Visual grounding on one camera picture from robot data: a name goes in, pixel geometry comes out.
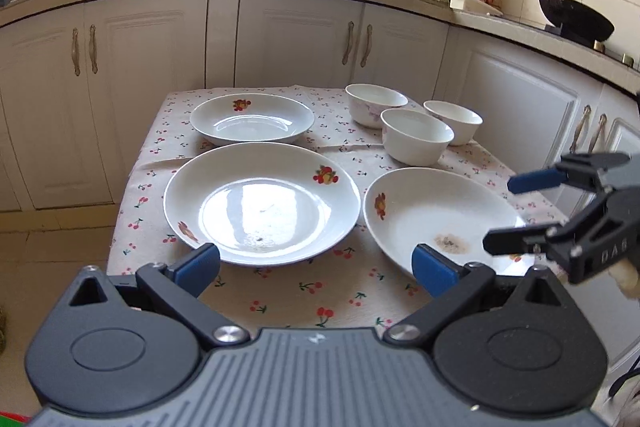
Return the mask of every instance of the kitchen cabinet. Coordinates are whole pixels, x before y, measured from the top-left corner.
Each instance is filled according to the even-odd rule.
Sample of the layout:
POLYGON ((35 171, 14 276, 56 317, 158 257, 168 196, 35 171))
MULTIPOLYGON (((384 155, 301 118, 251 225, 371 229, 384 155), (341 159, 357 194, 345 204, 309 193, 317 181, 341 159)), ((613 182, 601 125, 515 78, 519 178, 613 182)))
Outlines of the kitchen cabinet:
POLYGON ((362 6, 349 0, 240 0, 236 87, 347 86, 362 6))
POLYGON ((205 87, 206 14, 207 0, 99 0, 84 6, 89 93, 113 201, 121 200, 167 94, 205 87))
POLYGON ((0 30, 2 105, 35 208, 111 201, 89 99, 83 10, 57 9, 0 30))
MULTIPOLYGON (((604 86, 594 114, 596 122, 607 121, 598 134, 596 152, 640 153, 640 116, 638 104, 612 87, 604 86)), ((596 136, 594 130, 590 140, 596 136)), ((591 197, 585 194, 578 203, 581 209, 591 197)), ((579 286, 567 287, 582 313, 589 319, 609 355, 611 378, 624 373, 640 355, 640 306, 627 299, 608 273, 601 273, 579 286)))
POLYGON ((20 204, 18 204, 11 181, 9 181, 9 176, 7 176, 4 164, 0 159, 0 212, 8 210, 20 210, 20 204))
MULTIPOLYGON (((601 92, 597 80, 556 60, 452 28, 434 97, 476 111, 484 119, 476 140, 514 171, 526 172, 569 151, 589 105, 577 140, 578 150, 587 146, 601 92)), ((555 201, 559 192, 546 195, 555 201)))
POLYGON ((353 84, 391 87, 419 103, 431 100, 448 30, 426 17, 365 5, 353 84))

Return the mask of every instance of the cabinet handle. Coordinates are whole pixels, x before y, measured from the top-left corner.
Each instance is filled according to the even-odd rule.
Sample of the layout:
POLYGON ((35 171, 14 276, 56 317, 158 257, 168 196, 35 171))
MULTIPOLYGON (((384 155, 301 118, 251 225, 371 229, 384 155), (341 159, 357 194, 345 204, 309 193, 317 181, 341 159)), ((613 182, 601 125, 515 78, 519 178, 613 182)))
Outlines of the cabinet handle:
POLYGON ((603 113, 600 115, 600 121, 598 122, 598 131, 593 135, 593 138, 591 138, 591 143, 589 144, 589 154, 591 154, 596 148, 596 143, 598 143, 600 135, 604 132, 604 126, 606 126, 606 124, 607 115, 603 113))
POLYGON ((91 58, 91 69, 96 74, 98 72, 98 51, 95 44, 95 25, 89 28, 89 58, 91 58))
POLYGON ((76 72, 76 76, 80 76, 80 61, 79 56, 80 51, 78 51, 78 28, 74 28, 73 38, 71 39, 71 61, 74 64, 74 71, 76 72))
POLYGON ((349 54, 351 53, 351 48, 353 47, 353 27, 355 24, 353 21, 349 21, 349 37, 347 40, 347 49, 344 51, 344 56, 342 57, 342 65, 346 66, 347 62, 349 62, 349 54))
POLYGON ((571 147, 569 147, 569 152, 571 154, 575 154, 575 148, 578 147, 578 140, 580 139, 580 134, 582 134, 584 124, 587 123, 587 120, 590 117, 590 115, 591 115, 591 105, 587 104, 584 106, 582 119, 580 120, 578 127, 575 128, 574 141, 571 143, 571 147))
POLYGON ((369 54, 371 52, 371 45, 373 44, 373 26, 370 24, 367 26, 367 49, 364 50, 364 57, 360 61, 360 67, 364 68, 367 65, 367 59, 369 58, 369 54))

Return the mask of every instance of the white bowl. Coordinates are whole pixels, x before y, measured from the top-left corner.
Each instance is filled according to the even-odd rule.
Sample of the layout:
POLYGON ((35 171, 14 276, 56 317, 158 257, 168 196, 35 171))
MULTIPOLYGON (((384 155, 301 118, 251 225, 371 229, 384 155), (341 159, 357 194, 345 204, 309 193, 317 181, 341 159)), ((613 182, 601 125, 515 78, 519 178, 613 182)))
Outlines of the white bowl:
POLYGON ((533 255, 493 257, 482 240, 490 229, 522 227, 524 220, 488 188, 439 169, 398 169, 367 189, 364 219, 380 248, 412 273, 416 245, 426 243, 463 265, 479 261, 498 275, 524 275, 533 255))
POLYGON ((273 141, 292 143, 314 124, 303 103, 258 92, 226 94, 201 103, 191 125, 213 145, 273 141))
POLYGON ((164 191, 164 215, 192 248, 222 261, 277 266, 329 250, 353 228, 360 192, 318 153, 282 143, 228 145, 195 157, 164 191))
POLYGON ((428 100, 423 105, 428 114, 442 120, 453 129, 456 136, 451 141, 451 145, 469 143, 482 123, 480 115, 461 105, 440 100, 428 100))
POLYGON ((409 103, 404 94, 374 84, 351 84, 344 90, 349 97, 351 118, 373 129, 382 129, 380 114, 385 109, 404 107, 409 103))
POLYGON ((447 124, 409 109, 387 109, 380 117, 382 145, 396 160, 414 167, 428 167, 453 140, 454 133, 447 124))

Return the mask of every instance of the screw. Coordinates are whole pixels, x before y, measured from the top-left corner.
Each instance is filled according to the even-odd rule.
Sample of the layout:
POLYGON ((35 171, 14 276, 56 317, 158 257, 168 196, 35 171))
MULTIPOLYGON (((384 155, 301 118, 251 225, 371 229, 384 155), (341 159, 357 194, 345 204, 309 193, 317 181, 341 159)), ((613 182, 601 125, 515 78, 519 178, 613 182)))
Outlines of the screw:
POLYGON ((410 342, 420 336, 420 330, 413 324, 396 324, 389 329, 389 336, 395 341, 410 342))
POLYGON ((223 344, 238 344, 247 338, 248 334, 240 326, 220 326, 213 332, 213 338, 223 344))

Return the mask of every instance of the cherry print tablecloth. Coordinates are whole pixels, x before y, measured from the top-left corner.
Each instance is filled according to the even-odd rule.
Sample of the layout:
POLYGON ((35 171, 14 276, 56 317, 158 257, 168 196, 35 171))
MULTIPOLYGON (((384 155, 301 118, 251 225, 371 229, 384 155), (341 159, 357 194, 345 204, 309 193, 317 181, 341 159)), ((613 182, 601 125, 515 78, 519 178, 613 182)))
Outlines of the cherry print tablecloth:
MULTIPOLYGON (((191 127, 191 111, 216 96, 255 91, 288 96, 308 105, 316 122, 297 144, 339 163, 363 195, 376 178, 403 166, 386 154, 379 130, 351 121, 341 89, 293 86, 171 93, 131 172, 108 273, 133 273, 155 261, 171 264, 189 250, 164 219, 162 195, 181 165, 212 148, 191 127)), ((412 107, 422 110, 415 103, 412 107)), ((508 193, 506 182, 512 172, 477 143, 448 148, 437 166, 494 190, 530 223, 563 219, 538 193, 508 193)), ((252 332, 261 326, 376 327, 380 332, 423 306, 430 296, 386 258, 361 214, 343 241, 309 261, 274 268, 223 264, 219 277, 200 299, 252 332)))

